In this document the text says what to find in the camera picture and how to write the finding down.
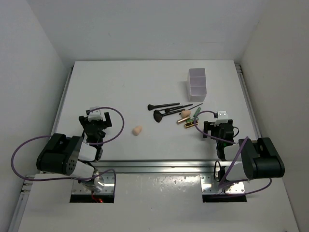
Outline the medium black brush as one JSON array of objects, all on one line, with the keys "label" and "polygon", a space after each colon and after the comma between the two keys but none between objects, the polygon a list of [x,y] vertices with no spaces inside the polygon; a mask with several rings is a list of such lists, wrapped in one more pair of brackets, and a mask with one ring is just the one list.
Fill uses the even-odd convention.
[{"label": "medium black brush", "polygon": [[183,108],[183,109],[177,109],[177,110],[173,110],[173,111],[168,111],[166,113],[161,113],[161,115],[162,116],[172,115],[172,114],[175,114],[175,113],[180,113],[183,110],[185,110],[185,109]]}]

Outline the black fan brush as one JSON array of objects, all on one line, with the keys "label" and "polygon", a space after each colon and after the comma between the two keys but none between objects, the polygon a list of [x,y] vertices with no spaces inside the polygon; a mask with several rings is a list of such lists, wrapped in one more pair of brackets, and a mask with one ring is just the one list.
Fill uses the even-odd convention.
[{"label": "black fan brush", "polygon": [[162,118],[163,118],[164,116],[162,116],[161,113],[160,113],[159,111],[155,110],[154,113],[153,113],[153,117],[154,117],[154,120],[155,120],[157,123],[160,123],[161,120],[162,120]]}]

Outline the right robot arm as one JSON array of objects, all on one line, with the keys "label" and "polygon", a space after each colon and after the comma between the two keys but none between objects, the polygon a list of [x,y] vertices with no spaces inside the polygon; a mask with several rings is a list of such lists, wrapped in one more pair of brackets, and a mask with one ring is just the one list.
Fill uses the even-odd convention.
[{"label": "right robot arm", "polygon": [[[238,150],[243,143],[240,139],[234,143],[237,133],[234,133],[233,120],[215,124],[215,122],[205,121],[203,132],[210,133],[212,137],[217,137],[217,156],[220,160],[226,161],[227,154],[233,148]],[[239,157],[242,160],[245,176],[249,180],[264,178],[281,178],[285,174],[284,163],[279,156],[272,140],[269,137],[261,137],[256,141],[248,139]]]}]

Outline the black gold lipstick case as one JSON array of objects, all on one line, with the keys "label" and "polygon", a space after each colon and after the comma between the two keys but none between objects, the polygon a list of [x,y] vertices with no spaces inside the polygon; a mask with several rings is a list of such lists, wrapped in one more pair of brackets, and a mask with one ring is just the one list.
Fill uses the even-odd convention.
[{"label": "black gold lipstick case", "polygon": [[184,124],[184,127],[185,127],[186,129],[187,129],[187,128],[191,128],[191,127],[194,127],[195,124],[198,125],[198,121],[197,121],[197,120],[196,120],[196,121],[186,122],[186,123]]}]

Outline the gold lipstick tube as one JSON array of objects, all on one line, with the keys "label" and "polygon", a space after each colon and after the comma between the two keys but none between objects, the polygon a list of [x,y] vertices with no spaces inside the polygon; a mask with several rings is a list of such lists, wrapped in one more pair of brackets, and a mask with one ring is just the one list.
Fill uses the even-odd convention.
[{"label": "gold lipstick tube", "polygon": [[187,120],[189,120],[190,118],[191,118],[190,116],[183,117],[183,118],[177,120],[177,124],[184,123],[184,122],[186,122]]}]

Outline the green mascara tube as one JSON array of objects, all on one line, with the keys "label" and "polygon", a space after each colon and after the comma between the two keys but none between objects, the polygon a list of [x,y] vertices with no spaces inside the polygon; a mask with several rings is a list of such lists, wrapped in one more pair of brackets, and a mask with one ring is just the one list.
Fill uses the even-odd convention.
[{"label": "green mascara tube", "polygon": [[193,117],[197,117],[197,115],[200,113],[201,111],[201,107],[197,108],[197,110],[195,111]]}]

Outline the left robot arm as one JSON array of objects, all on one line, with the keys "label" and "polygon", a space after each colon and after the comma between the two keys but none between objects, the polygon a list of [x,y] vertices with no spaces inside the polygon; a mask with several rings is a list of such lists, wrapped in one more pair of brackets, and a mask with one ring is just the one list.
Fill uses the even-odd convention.
[{"label": "left robot arm", "polygon": [[53,134],[37,158],[37,169],[75,178],[92,177],[95,168],[90,163],[100,160],[104,130],[112,126],[109,113],[105,112],[104,116],[105,120],[99,110],[80,116],[84,129],[81,136]]}]

